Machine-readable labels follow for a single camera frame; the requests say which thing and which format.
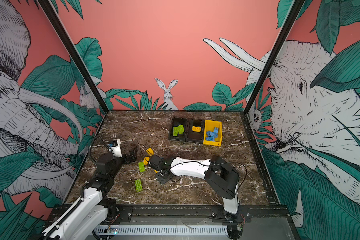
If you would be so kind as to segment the yellow plastic bin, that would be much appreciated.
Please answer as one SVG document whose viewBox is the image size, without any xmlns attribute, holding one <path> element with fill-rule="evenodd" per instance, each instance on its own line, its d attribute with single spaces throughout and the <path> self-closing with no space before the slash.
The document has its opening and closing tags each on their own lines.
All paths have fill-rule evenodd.
<svg viewBox="0 0 360 240">
<path fill-rule="evenodd" d="M 220 147 L 222 139 L 222 122 L 205 120 L 203 144 Z"/>
</svg>

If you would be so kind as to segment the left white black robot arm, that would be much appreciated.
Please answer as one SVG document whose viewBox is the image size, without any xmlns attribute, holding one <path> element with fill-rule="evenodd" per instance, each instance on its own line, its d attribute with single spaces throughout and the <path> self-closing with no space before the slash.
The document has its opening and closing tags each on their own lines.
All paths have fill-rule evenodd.
<svg viewBox="0 0 360 240">
<path fill-rule="evenodd" d="M 113 223 L 121 214 L 117 203 L 107 194 L 114 185 L 114 178 L 126 156 L 120 146 L 96 161 L 93 178 L 83 186 L 80 197 L 39 237 L 40 240 L 84 240 L 100 223 Z"/>
</svg>

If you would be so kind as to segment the black bin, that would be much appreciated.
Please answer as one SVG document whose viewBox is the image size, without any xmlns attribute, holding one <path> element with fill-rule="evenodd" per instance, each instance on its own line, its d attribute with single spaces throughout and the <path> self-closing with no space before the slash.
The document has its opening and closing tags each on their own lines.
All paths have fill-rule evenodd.
<svg viewBox="0 0 360 240">
<path fill-rule="evenodd" d="M 189 143 L 202 144 L 204 141 L 205 121 L 189 119 L 186 141 Z"/>
<path fill-rule="evenodd" d="M 187 137 L 188 119 L 173 118 L 169 130 L 169 140 L 185 142 Z"/>
</svg>

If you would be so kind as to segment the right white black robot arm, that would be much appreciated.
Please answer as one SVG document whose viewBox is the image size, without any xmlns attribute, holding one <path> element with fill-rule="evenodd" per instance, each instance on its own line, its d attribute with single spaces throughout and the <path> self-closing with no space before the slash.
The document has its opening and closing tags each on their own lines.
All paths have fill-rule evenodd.
<svg viewBox="0 0 360 240">
<path fill-rule="evenodd" d="M 205 180 L 216 194 L 223 199 L 224 211 L 236 215 L 239 210 L 238 199 L 239 172 L 231 163 L 219 156 L 207 160 L 187 160 L 180 157 L 150 157 L 148 165 L 157 171 L 156 178 L 161 185 L 174 177 L 188 176 Z"/>
</svg>

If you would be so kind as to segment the green lego top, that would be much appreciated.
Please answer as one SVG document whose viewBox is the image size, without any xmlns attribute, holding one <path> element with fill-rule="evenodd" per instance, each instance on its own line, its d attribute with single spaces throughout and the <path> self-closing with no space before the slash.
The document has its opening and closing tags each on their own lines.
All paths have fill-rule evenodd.
<svg viewBox="0 0 360 240">
<path fill-rule="evenodd" d="M 183 134 L 185 132 L 184 125 L 178 125 L 178 134 Z"/>
<path fill-rule="evenodd" d="M 173 127 L 173 137 L 178 136 L 178 127 Z"/>
</svg>

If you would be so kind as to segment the green lego mid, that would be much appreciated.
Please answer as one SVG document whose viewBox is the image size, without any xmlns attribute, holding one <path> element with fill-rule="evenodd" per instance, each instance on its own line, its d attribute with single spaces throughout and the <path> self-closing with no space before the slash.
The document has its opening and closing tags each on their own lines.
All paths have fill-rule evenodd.
<svg viewBox="0 0 360 240">
<path fill-rule="evenodd" d="M 139 162 L 138 163 L 138 167 L 139 167 L 139 172 L 143 173 L 145 171 L 145 164 L 144 162 Z"/>
</svg>

